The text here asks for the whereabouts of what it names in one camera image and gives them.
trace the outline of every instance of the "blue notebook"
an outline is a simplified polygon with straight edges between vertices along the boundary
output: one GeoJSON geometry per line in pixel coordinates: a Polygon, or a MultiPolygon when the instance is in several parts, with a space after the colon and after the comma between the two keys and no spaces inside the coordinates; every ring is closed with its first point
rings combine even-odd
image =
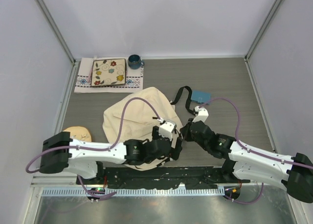
{"type": "Polygon", "coordinates": [[[210,99],[211,99],[210,93],[206,93],[206,92],[202,92],[198,90],[192,91],[192,95],[191,95],[192,102],[202,104],[202,103],[209,101],[210,99]]]}

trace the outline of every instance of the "mug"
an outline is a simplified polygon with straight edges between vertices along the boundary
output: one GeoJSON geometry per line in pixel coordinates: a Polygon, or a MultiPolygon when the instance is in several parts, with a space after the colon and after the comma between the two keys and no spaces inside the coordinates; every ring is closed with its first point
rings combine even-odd
{"type": "Polygon", "coordinates": [[[144,65],[145,65],[145,62],[141,60],[141,57],[139,55],[132,54],[131,56],[129,56],[128,66],[131,69],[138,69],[144,65]]]}

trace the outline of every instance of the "tan round object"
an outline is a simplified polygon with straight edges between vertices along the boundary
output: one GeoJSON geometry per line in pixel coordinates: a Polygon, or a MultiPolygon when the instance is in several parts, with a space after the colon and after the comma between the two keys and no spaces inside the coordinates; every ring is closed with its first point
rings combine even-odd
{"type": "Polygon", "coordinates": [[[75,138],[75,139],[85,141],[85,142],[92,142],[91,134],[90,134],[89,130],[86,129],[85,127],[73,126],[73,127],[67,128],[63,131],[70,132],[71,138],[75,138]]]}

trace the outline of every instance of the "yellow flower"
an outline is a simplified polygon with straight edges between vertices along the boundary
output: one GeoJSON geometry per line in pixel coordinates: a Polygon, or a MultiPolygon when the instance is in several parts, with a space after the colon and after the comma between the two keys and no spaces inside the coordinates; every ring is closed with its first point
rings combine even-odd
{"type": "Polygon", "coordinates": [[[116,77],[116,79],[117,79],[118,81],[122,81],[122,80],[124,79],[124,76],[123,76],[123,75],[119,75],[119,76],[116,77]]]}

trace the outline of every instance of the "white ruler strip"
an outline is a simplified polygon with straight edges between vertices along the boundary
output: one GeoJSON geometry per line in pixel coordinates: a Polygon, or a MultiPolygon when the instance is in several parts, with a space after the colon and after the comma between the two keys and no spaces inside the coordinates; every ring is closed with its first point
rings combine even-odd
{"type": "MultiPolygon", "coordinates": [[[[169,190],[146,190],[146,189],[108,189],[106,193],[116,192],[116,197],[158,197],[158,196],[223,196],[225,195],[224,187],[219,186],[217,189],[199,189],[186,190],[184,186],[177,189],[169,190]]],[[[86,196],[81,187],[45,187],[42,197],[78,197],[86,196]]]]}

